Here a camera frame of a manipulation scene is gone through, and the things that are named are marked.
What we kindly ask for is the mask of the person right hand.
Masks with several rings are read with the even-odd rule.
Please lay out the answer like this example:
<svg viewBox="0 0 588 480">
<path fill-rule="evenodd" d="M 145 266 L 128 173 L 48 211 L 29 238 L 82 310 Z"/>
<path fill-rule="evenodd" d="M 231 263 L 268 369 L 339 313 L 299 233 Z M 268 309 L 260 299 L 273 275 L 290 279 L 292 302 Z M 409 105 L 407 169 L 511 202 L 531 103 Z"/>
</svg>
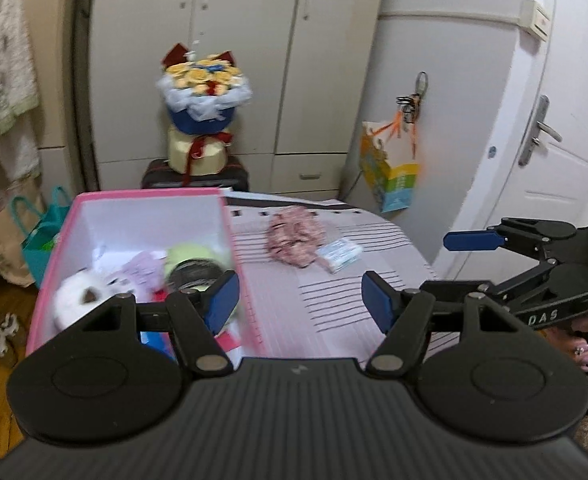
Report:
<svg viewBox="0 0 588 480">
<path fill-rule="evenodd" d="M 588 341 L 582 334 L 588 334 L 588 315 L 576 318 L 569 328 L 562 328 L 556 344 L 583 372 L 588 372 Z"/>
</svg>

